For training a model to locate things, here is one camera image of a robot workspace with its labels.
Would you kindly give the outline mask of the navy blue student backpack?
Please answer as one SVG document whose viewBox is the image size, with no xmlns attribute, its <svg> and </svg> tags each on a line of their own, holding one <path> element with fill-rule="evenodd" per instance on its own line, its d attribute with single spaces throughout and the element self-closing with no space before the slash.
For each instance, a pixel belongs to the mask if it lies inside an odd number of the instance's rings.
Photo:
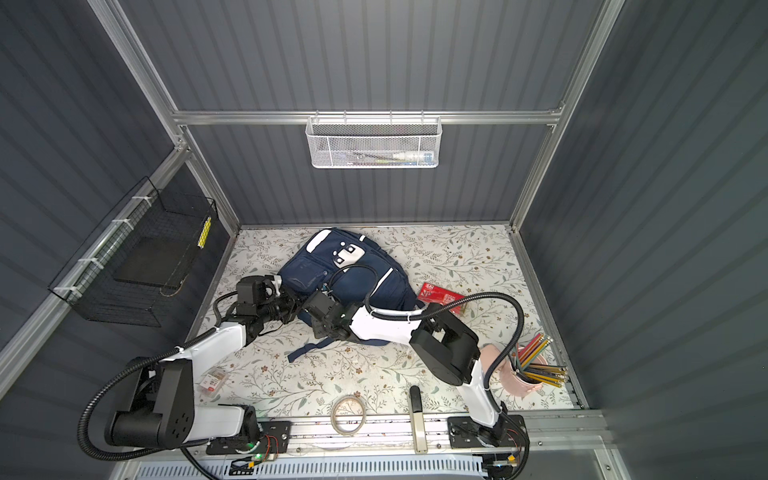
<svg viewBox="0 0 768 480">
<path fill-rule="evenodd" d="M 370 294 L 373 307 L 406 311 L 417 295 L 402 266 L 375 241 L 339 228 L 315 233 L 278 275 L 301 299 L 327 287 L 343 304 L 361 303 Z"/>
</svg>

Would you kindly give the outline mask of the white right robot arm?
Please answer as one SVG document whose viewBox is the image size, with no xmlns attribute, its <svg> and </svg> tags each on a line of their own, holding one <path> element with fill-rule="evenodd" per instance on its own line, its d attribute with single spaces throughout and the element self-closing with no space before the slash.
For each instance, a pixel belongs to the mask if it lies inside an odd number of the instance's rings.
<svg viewBox="0 0 768 480">
<path fill-rule="evenodd" d="M 485 299 L 506 302 L 516 312 L 516 327 L 511 340 L 488 367 L 480 361 L 479 337 L 451 312 L 456 306 Z M 490 380 L 501 362 L 515 349 L 523 331 L 524 311 L 512 296 L 481 292 L 447 305 L 430 303 L 418 310 L 397 311 L 375 308 L 370 305 L 369 297 L 362 303 L 344 304 L 332 294 L 320 291 L 307 299 L 303 312 L 310 317 L 313 333 L 321 341 L 308 343 L 289 354 L 289 362 L 335 341 L 385 341 L 408 345 L 436 378 L 457 388 L 481 445 L 497 446 L 505 440 L 512 418 L 495 400 Z"/>
</svg>

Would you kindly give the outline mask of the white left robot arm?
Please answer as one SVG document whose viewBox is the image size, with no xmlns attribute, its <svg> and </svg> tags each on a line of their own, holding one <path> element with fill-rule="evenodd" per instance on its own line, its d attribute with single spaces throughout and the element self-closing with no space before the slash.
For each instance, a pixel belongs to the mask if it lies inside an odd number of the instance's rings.
<svg viewBox="0 0 768 480">
<path fill-rule="evenodd" d="M 278 275 L 251 275 L 212 304 L 215 323 L 206 332 L 157 360 L 138 358 L 114 386 L 105 441 L 115 447 L 172 450 L 202 441 L 234 440 L 231 452 L 250 453 L 263 444 L 255 411 L 240 405 L 201 405 L 197 395 L 216 391 L 218 363 L 265 334 L 269 322 L 294 319 L 299 295 Z"/>
</svg>

